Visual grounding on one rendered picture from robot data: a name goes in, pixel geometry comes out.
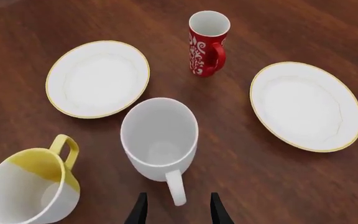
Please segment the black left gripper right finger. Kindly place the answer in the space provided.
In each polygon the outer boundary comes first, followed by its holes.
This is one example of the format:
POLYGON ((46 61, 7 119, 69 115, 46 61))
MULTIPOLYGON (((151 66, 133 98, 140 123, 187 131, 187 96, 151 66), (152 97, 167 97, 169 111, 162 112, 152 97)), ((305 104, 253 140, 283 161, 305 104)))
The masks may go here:
POLYGON ((217 192, 211 194, 210 211, 212 224, 234 224, 217 192))

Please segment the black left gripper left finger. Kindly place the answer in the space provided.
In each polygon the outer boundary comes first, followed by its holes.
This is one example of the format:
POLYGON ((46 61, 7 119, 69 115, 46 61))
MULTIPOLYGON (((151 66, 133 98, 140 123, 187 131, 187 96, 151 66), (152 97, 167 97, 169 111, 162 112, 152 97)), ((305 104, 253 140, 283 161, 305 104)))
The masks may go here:
POLYGON ((131 213, 125 220, 125 224, 145 224, 147 219, 147 211, 147 193, 142 192, 139 194, 131 213))

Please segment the yellow and white mug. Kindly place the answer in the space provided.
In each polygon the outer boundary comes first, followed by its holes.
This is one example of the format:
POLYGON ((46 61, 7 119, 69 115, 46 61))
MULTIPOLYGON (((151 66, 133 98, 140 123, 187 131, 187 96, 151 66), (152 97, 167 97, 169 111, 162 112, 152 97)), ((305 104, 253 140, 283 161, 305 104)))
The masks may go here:
POLYGON ((48 149, 17 152, 0 163, 0 224, 51 224, 63 220, 80 199, 71 170, 77 143, 59 134, 48 149))

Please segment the white plate with gold rim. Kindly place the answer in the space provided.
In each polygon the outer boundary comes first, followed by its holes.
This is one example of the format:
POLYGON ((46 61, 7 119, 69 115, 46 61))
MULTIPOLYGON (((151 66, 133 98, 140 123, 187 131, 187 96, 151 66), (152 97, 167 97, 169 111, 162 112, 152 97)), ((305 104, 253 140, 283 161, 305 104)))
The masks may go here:
POLYGON ((116 40, 98 40, 62 55, 49 70, 45 91, 59 112, 98 119, 136 102, 149 80, 150 66, 140 50, 116 40))
POLYGON ((358 100, 329 72, 300 62, 262 68, 253 78, 256 117, 285 143, 311 152, 335 152, 358 138, 358 100))

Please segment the red patterned mug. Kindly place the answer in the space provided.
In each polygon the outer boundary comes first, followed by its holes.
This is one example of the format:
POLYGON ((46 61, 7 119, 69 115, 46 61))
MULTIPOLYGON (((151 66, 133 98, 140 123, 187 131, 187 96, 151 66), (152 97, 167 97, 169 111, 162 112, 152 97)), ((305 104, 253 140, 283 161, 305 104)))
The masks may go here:
POLYGON ((212 76, 226 62, 224 43, 230 20, 220 12, 200 11, 189 18, 190 70, 199 77, 212 76))

